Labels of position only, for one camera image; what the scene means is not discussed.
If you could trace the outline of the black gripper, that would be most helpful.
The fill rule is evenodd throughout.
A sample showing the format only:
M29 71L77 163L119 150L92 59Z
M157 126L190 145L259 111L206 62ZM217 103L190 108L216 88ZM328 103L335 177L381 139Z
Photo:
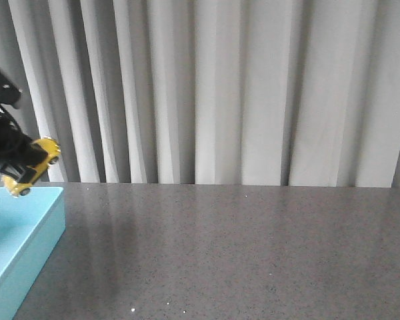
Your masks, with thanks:
M14 107L20 98L21 90L0 70L0 174L17 183L30 183L37 173L30 167L44 162L48 152L23 134L6 110L6 105Z

